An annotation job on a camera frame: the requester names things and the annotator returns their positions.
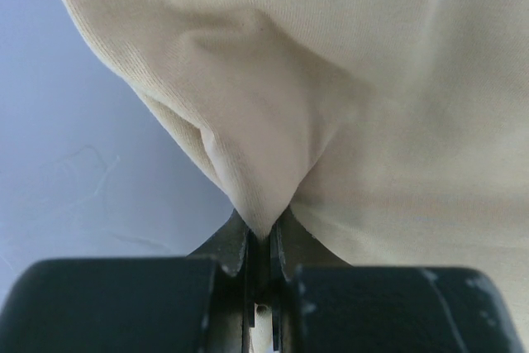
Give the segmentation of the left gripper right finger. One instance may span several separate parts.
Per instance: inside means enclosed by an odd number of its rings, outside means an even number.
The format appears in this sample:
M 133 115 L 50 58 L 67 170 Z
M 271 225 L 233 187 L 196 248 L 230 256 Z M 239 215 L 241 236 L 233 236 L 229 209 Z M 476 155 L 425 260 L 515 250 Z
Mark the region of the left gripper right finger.
M 278 352 L 520 352 L 500 292 L 469 268 L 352 266 L 286 210 L 269 237 Z

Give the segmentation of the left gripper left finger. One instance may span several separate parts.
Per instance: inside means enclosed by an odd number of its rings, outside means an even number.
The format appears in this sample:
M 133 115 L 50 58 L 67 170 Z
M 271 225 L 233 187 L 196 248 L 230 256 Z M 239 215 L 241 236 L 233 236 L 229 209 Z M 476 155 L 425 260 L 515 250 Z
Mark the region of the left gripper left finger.
M 255 236 L 237 213 L 191 255 L 43 260 L 1 311 L 4 352 L 247 352 Z

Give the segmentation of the tan beige t-shirt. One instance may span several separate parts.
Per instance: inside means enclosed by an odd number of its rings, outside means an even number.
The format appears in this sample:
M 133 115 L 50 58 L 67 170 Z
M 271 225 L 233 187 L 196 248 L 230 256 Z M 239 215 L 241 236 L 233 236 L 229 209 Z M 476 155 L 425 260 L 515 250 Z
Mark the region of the tan beige t-shirt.
M 61 0 L 260 235 L 528 264 L 528 0 Z

